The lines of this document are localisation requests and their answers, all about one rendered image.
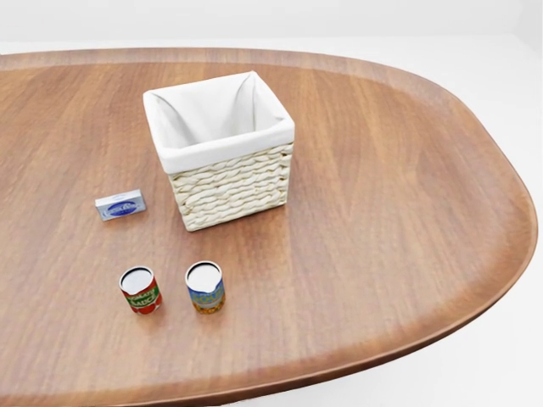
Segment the white woven lined basket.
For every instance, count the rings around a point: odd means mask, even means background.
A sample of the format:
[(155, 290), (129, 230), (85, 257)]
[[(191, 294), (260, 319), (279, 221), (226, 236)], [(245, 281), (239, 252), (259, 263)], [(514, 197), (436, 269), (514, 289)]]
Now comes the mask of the white woven lined basket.
[(295, 124), (256, 72), (148, 90), (143, 107), (187, 231), (287, 203)]

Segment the red tomato sauce tin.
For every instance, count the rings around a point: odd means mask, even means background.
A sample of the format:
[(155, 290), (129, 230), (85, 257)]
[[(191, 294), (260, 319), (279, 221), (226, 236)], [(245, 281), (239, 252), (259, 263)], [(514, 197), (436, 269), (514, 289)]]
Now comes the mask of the red tomato sauce tin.
[(120, 276), (119, 287), (136, 314), (151, 314), (163, 303), (154, 272), (146, 266), (135, 266), (126, 270)]

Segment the blue yellow soup tin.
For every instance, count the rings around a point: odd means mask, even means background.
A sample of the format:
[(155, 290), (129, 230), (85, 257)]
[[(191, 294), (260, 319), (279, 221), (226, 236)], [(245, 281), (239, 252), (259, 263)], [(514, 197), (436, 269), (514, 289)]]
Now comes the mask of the blue yellow soup tin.
[(221, 267), (208, 260), (191, 265), (185, 274), (185, 283), (193, 307), (201, 314), (220, 310), (226, 294)]

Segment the silver blue printed box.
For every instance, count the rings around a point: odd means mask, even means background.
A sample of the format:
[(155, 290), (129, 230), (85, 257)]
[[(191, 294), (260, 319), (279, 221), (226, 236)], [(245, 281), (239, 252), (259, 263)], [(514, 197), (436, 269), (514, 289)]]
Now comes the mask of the silver blue printed box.
[(94, 203), (102, 221), (134, 215), (147, 208), (140, 189), (97, 198)]

